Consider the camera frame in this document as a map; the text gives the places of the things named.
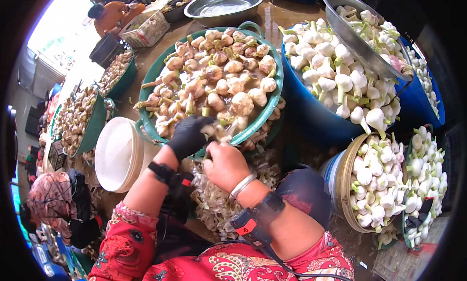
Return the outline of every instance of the orange jacket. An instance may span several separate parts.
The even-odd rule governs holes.
[[[104,8],[106,9],[104,14],[94,21],[96,31],[101,37],[117,27],[117,22],[120,20],[120,28],[125,27],[132,19],[141,14],[146,6],[140,3],[137,8],[130,9],[128,13],[125,13],[126,5],[124,2],[112,1],[104,5]]]

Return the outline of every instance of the hand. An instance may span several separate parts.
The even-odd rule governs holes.
[[[240,150],[228,143],[211,142],[206,152],[213,159],[203,161],[204,172],[214,185],[228,193],[251,174]]]
[[[113,34],[115,38],[120,39],[118,34],[121,32],[121,29],[119,27],[114,27],[112,30],[108,31],[106,34]]]
[[[166,145],[172,148],[179,162],[203,148],[207,141],[200,131],[213,122],[210,117],[191,115],[175,125],[174,137]]]
[[[137,2],[127,4],[127,6],[128,6],[128,11],[130,11],[130,10],[132,10],[132,9],[138,8],[138,5],[139,5],[139,3],[137,3]]]

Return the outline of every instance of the person in orange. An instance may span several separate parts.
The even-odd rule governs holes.
[[[106,5],[93,5],[88,11],[88,17],[95,19],[96,31],[103,38],[106,33],[118,35],[121,29],[141,14],[145,8],[146,6],[141,3],[125,4],[112,1]]]

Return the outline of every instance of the gloved hand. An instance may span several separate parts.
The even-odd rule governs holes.
[[[172,148],[178,162],[203,148],[207,141],[200,131],[213,122],[213,118],[193,114],[175,125],[174,137],[166,144]]]

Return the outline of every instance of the patterned shirt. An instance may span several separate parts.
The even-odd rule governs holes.
[[[158,218],[127,208],[120,202],[108,222],[106,238],[89,281],[296,281],[276,261],[243,243],[215,245],[196,257],[175,257],[151,265]],[[353,279],[353,267],[341,246],[326,231],[312,248],[285,262],[298,273],[326,273]],[[333,281],[334,278],[308,278]]]

